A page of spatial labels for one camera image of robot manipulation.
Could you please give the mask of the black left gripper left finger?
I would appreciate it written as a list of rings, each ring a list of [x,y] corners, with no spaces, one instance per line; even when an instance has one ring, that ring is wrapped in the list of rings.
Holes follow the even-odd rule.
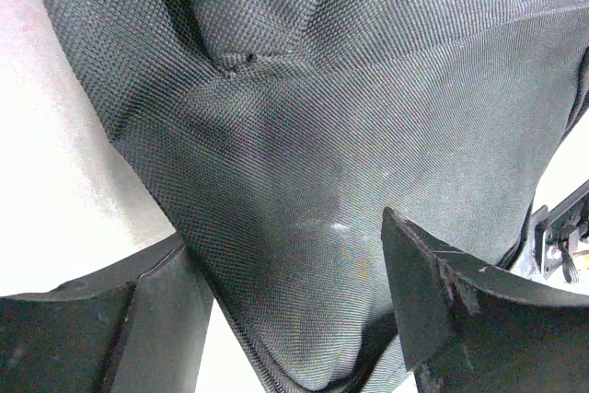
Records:
[[[192,392],[213,296],[179,235],[1,299],[4,392]]]

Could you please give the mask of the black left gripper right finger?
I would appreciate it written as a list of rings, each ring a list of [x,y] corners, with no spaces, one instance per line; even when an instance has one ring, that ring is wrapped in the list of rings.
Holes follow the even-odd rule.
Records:
[[[585,392],[588,298],[486,263],[383,212],[406,369],[420,392]]]

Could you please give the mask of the black student backpack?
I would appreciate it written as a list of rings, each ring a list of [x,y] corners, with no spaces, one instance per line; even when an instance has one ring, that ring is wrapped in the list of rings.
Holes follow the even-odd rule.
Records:
[[[384,209],[496,264],[588,107],[588,0],[43,3],[272,391],[392,391]]]

